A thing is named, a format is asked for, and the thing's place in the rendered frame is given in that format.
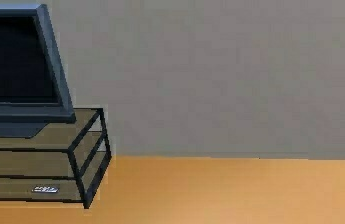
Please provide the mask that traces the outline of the brown black-framed television stand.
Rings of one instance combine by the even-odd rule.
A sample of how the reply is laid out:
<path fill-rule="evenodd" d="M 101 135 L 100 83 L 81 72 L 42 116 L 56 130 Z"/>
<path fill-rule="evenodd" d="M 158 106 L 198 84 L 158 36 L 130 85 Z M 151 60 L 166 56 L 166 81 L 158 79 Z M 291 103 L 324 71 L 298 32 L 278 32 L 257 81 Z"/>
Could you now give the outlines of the brown black-framed television stand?
<path fill-rule="evenodd" d="M 111 160 L 104 110 L 76 122 L 0 125 L 0 201 L 81 203 L 89 208 Z"/>

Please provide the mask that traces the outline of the dark grey television set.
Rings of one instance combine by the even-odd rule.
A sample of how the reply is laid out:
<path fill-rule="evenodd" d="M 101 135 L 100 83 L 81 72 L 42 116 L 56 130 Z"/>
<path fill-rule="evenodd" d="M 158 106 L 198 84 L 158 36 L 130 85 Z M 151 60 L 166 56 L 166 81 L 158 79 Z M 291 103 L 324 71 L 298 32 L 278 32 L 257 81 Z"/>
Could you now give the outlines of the dark grey television set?
<path fill-rule="evenodd" d="M 0 137 L 76 121 L 45 4 L 0 4 Z"/>

